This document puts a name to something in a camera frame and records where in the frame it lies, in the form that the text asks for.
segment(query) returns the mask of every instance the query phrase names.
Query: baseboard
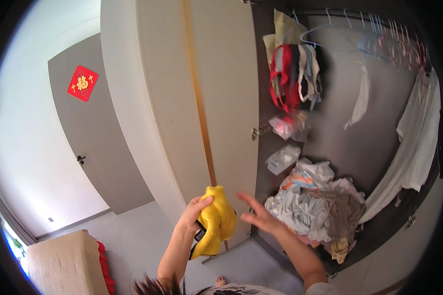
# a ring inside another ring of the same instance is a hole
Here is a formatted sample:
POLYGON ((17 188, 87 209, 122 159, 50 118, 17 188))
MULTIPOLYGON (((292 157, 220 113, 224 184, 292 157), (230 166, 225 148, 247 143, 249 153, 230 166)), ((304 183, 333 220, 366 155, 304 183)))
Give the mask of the baseboard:
POLYGON ((80 224, 83 224, 84 222, 91 221, 91 220, 93 220, 93 219, 95 219, 95 218, 98 218, 98 217, 103 216, 103 215, 105 215, 105 214, 107 214, 107 213, 110 213, 110 212, 112 212, 112 209, 108 208, 108 209, 106 209, 106 210, 103 210, 103 211, 101 211, 101 212, 98 212, 97 214, 94 214, 94 215, 89 216, 89 217, 87 217, 87 218, 84 218, 84 219, 82 219, 82 220, 79 220, 79 221, 76 221, 76 222, 74 222, 74 223, 71 223, 71 224, 69 224, 69 225, 67 225, 67 226, 65 226, 65 227, 61 227, 60 229, 56 229, 56 230, 54 230, 54 231, 52 231, 52 232, 49 232, 49 233, 43 234, 43 235, 41 235, 41 236, 37 236, 37 237, 36 237, 36 240, 37 240, 38 242, 40 242, 40 241, 43 240, 43 239, 46 239, 46 238, 48 238, 48 237, 50 237, 50 236, 53 236, 53 235, 55 235, 55 234, 58 234, 58 233, 63 232, 63 231, 65 231, 65 230, 68 230, 68 229, 70 229, 70 228, 72 228, 72 227, 75 227, 75 226, 78 226, 78 225, 80 225, 80 224))

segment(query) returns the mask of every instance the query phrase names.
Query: hand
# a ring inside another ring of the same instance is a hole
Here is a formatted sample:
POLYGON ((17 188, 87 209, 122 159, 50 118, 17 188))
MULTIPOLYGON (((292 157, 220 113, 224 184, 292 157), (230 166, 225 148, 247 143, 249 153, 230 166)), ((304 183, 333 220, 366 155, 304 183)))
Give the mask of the hand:
POLYGON ((188 229, 193 232, 196 232, 198 229, 200 229, 195 221, 197 220, 198 215, 202 211, 202 209, 210 205, 213 201, 212 196, 208 196, 203 200, 200 200, 201 198, 202 196, 196 197, 190 201, 184 213, 179 218, 176 227, 183 227, 184 229, 188 229))
POLYGON ((260 204, 253 196, 245 192, 237 192, 236 196, 244 201, 248 206, 253 207, 254 214, 243 213, 241 220, 255 225, 260 230, 270 234, 274 234, 279 228, 283 228, 284 225, 272 216, 263 205, 260 204))

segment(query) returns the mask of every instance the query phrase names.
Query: hair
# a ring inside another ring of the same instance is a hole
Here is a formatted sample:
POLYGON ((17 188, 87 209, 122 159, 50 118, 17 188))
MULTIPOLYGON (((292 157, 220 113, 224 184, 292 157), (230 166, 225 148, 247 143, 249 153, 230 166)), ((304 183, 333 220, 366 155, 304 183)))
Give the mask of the hair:
MULTIPOLYGON (((180 286, 174 273, 170 280, 161 284, 159 280, 154 280, 144 274, 144 281, 134 281, 134 289, 138 295, 186 295, 186 279, 182 279, 180 286)), ((208 289, 210 287, 200 290, 196 295, 202 295, 208 289)))

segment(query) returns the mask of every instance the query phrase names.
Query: red fu sticker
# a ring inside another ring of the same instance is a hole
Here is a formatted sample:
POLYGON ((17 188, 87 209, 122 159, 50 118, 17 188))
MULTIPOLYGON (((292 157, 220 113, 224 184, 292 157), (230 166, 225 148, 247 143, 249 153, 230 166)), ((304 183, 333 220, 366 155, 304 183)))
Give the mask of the red fu sticker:
POLYGON ((72 76, 71 83, 67 88, 67 93, 83 100, 84 102, 88 102, 98 78, 99 74, 92 72, 88 68, 77 66, 76 71, 72 76))

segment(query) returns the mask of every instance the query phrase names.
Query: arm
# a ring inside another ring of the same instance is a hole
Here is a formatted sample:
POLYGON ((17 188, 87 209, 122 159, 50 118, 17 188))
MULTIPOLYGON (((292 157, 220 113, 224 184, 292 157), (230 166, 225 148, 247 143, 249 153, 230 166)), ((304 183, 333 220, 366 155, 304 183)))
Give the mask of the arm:
POLYGON ((237 196, 248 206, 253 207, 255 212, 255 215, 243 213, 241 219, 272 234, 279 241, 304 280, 305 291, 315 283, 328 283, 322 262, 307 245, 297 239, 294 233, 272 216, 253 196, 244 192, 237 192, 237 196))
POLYGON ((190 247, 194 241, 195 232, 199 229, 195 221, 200 211, 212 202, 213 197, 210 196, 201 201, 200 199, 201 196, 190 201, 172 232, 171 241, 158 267, 158 281, 162 284, 170 282, 173 275, 176 276, 178 283, 184 277, 190 247))

